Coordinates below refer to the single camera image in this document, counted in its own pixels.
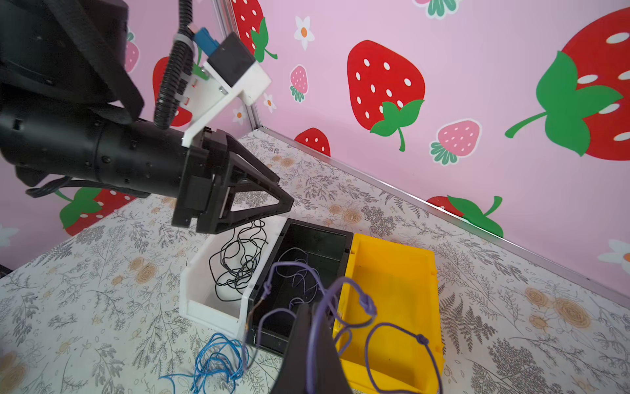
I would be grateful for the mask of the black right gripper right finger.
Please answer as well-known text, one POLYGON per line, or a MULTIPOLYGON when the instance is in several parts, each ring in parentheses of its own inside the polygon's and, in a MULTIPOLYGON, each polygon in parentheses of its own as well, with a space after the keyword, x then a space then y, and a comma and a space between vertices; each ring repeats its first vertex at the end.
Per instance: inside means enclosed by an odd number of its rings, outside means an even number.
POLYGON ((324 315, 316 341, 315 361, 311 362, 314 387, 311 393, 348 393, 353 391, 346 379, 341 361, 333 342, 328 317, 324 315))

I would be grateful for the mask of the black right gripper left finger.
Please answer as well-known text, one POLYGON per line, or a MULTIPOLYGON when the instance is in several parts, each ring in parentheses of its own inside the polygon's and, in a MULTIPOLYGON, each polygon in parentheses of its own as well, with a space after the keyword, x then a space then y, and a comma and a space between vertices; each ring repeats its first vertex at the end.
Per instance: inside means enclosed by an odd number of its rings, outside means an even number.
POLYGON ((312 308, 301 305, 296 313, 296 320, 290 333, 282 367, 270 394, 306 393, 307 353, 312 308))

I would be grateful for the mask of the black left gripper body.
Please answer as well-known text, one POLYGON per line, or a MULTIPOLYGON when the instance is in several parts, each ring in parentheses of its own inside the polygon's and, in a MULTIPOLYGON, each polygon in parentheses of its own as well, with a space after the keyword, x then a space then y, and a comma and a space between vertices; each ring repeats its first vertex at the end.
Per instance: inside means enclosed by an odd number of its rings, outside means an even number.
POLYGON ((227 134, 208 127, 195 136, 187 149, 172 225, 188 228, 196 221, 197 233, 218 234, 222 215, 221 185, 229 159, 227 134))

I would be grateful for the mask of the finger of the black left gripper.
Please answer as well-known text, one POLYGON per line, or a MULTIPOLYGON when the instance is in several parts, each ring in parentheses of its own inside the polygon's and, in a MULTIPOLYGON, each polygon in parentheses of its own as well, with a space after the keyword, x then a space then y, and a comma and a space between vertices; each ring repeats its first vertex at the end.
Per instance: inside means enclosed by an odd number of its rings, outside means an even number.
POLYGON ((248 191, 230 190, 226 195, 222 212, 216 222, 216 234, 238 228, 247 223, 251 223, 264 218, 269 218, 283 213, 289 213, 293 207, 295 199, 284 190, 248 190, 248 191), (277 203, 273 205, 260 205, 254 208, 245 208, 241 210, 233 210, 233 205, 237 195, 246 193, 263 193, 273 198, 277 203))
POLYGON ((239 193, 262 191, 278 202, 294 202, 280 187, 280 177, 260 161, 232 135, 226 133, 225 164, 226 202, 233 202, 239 193))

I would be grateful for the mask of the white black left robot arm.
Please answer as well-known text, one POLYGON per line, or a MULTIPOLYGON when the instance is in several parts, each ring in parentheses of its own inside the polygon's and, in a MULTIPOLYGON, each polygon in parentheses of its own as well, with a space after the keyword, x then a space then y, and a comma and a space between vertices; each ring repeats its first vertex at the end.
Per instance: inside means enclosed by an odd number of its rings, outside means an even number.
POLYGON ((219 234, 288 213, 275 172, 209 127, 235 99, 253 104, 271 81, 237 34, 218 42, 179 26, 152 121, 125 69, 123 1, 1 4, 1 153, 33 198, 64 187, 172 197, 172 224, 219 234))

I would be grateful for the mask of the white plastic bin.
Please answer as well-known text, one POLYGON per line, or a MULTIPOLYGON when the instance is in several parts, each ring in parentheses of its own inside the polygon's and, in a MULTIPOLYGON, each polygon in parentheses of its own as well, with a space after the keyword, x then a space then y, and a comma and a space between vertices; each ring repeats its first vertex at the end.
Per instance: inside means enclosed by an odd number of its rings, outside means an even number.
POLYGON ((243 338, 249 297, 285 224, 274 216, 209 236, 181 274, 180 315, 243 338))

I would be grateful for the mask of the yellow plastic bin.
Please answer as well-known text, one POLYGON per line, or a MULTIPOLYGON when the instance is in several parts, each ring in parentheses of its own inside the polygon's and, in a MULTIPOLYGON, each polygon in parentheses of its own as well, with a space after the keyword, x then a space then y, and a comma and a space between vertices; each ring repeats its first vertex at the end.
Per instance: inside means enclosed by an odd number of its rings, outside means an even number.
POLYGON ((372 297, 377 317, 336 347, 349 385, 364 393, 437 393, 444 368, 433 252, 354 236, 346 277, 372 297))

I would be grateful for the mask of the black plastic bin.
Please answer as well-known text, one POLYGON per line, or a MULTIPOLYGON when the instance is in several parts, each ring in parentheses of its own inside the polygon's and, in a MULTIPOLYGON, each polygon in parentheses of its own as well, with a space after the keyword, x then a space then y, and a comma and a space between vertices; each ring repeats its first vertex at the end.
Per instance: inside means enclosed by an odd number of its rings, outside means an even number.
POLYGON ((349 231, 286 221, 249 296, 249 345, 284 354, 294 319, 285 312, 262 317, 280 308, 295 313, 303 304, 320 302, 321 290, 345 275, 353 238, 349 231))

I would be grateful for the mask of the aluminium corner post left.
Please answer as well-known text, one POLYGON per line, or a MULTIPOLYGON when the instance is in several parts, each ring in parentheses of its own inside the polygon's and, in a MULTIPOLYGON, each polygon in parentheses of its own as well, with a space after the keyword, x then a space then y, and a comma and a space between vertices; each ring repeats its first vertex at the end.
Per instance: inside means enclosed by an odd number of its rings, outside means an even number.
POLYGON ((233 1, 214 1, 219 25, 223 33, 223 40, 219 48, 219 75, 227 83, 230 91, 234 90, 234 96, 241 101, 241 107, 246 115, 249 131, 260 128, 258 112, 254 101, 247 95, 245 77, 247 70, 254 65, 254 56, 251 55, 241 41, 236 24, 236 14, 233 10, 233 1))

